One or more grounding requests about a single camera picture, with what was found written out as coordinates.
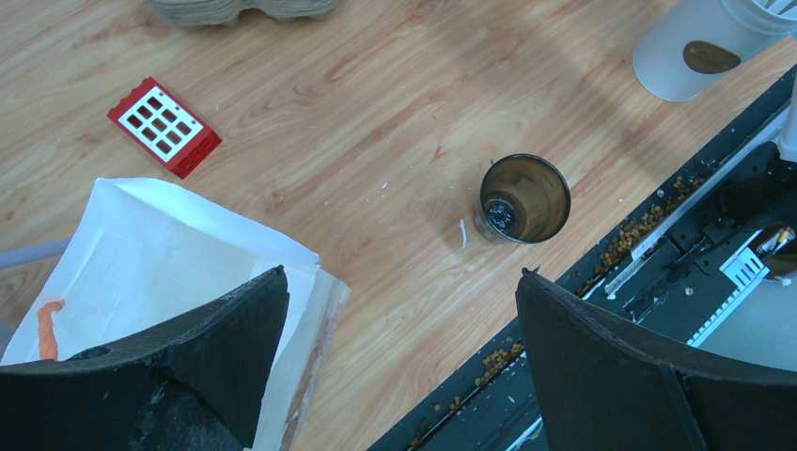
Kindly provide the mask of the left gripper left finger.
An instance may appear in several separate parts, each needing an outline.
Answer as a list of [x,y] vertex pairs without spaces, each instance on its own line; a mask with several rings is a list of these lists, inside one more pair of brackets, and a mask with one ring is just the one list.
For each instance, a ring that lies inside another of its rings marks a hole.
[[289,307],[274,267],[172,319],[57,362],[1,369],[5,450],[243,450]]

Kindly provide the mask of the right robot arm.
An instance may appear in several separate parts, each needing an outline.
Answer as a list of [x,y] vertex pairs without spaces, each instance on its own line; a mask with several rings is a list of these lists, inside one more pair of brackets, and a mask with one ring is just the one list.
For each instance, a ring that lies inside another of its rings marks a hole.
[[782,124],[782,127],[780,129],[780,134],[776,141],[780,158],[784,161],[791,163],[797,162],[796,98],[797,98],[797,82],[794,82],[789,102],[789,110],[786,119]]

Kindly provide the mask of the dark brown plastic cup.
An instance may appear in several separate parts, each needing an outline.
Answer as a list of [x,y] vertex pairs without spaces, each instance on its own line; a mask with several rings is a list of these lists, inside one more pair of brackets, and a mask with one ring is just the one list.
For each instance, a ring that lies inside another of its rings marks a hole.
[[536,155],[513,154],[485,173],[474,221],[488,241],[536,244],[563,229],[570,209],[570,187],[553,164]]

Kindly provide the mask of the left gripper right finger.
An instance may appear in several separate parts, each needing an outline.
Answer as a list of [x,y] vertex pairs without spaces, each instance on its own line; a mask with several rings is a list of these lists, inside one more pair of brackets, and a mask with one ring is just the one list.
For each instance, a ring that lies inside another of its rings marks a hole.
[[792,450],[796,375],[696,349],[524,271],[516,305],[554,450]]

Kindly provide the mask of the white straw holder cup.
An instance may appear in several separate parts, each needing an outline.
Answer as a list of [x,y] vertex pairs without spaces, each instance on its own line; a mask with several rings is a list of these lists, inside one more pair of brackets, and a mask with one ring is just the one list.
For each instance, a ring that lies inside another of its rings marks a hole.
[[633,71],[652,95],[689,101],[795,33],[794,1],[681,1],[636,42]]

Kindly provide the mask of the cardboard cup carrier tray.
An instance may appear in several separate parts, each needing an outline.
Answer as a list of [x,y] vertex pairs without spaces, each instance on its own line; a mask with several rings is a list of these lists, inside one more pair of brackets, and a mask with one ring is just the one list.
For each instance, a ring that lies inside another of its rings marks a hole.
[[279,22],[324,19],[338,0],[150,0],[155,12],[183,27],[234,25],[242,12],[256,10]]

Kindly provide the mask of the white paper bakery bag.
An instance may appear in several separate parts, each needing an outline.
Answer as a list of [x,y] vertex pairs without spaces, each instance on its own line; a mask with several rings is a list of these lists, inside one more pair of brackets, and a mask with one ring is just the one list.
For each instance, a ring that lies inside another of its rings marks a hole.
[[96,181],[1,369],[67,360],[212,302],[278,266],[288,280],[287,318],[256,438],[243,450],[289,450],[349,288],[299,242],[162,180]]

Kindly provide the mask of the red toy block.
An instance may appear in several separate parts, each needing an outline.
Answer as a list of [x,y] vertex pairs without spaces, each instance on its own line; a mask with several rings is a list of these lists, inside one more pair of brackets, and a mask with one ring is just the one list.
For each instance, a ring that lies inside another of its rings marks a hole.
[[132,89],[107,117],[180,179],[222,144],[206,122],[152,77]]

